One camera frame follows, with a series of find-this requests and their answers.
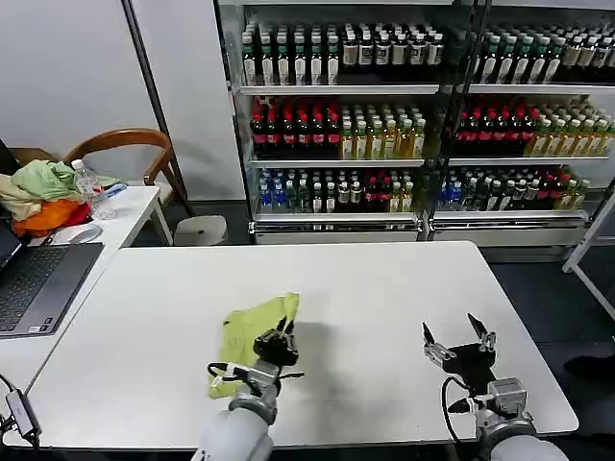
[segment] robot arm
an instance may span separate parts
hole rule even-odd
[[[259,359],[254,368],[233,363],[210,363],[215,376],[212,386],[221,381],[241,380],[229,409],[216,417],[205,434],[192,461],[265,461],[273,442],[269,426],[276,421],[276,400],[281,379],[303,374],[282,375],[282,368],[297,363],[298,353],[292,334],[293,322],[283,318],[255,340],[254,352]]]
[[[447,373],[458,375],[469,396],[458,400],[446,410],[446,387],[443,407],[448,413],[473,413],[479,459],[492,461],[567,460],[555,445],[536,438],[532,417],[526,411],[527,391],[516,377],[496,379],[491,372],[495,363],[496,333],[488,332],[484,324],[468,314],[479,343],[445,348],[433,339],[423,324],[425,355]],[[447,426],[458,442],[445,413]]]

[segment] clothing pile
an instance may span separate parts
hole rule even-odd
[[[82,224],[89,206],[75,187],[75,171],[62,162],[33,160],[12,176],[0,175],[0,204],[12,214],[21,236],[43,237],[51,231]],[[103,187],[120,182],[100,176]]]

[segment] laptop keyboard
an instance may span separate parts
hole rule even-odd
[[[68,246],[31,247],[12,260],[0,277],[0,331],[12,331]]]

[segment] laptop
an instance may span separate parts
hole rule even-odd
[[[53,333],[102,250],[28,247],[0,222],[0,339]]]

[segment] bottle cap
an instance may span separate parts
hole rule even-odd
[[[84,165],[84,161],[81,160],[80,158],[77,158],[76,160],[71,161],[70,164],[72,165],[73,170],[81,170],[83,168],[86,168],[86,166]]]

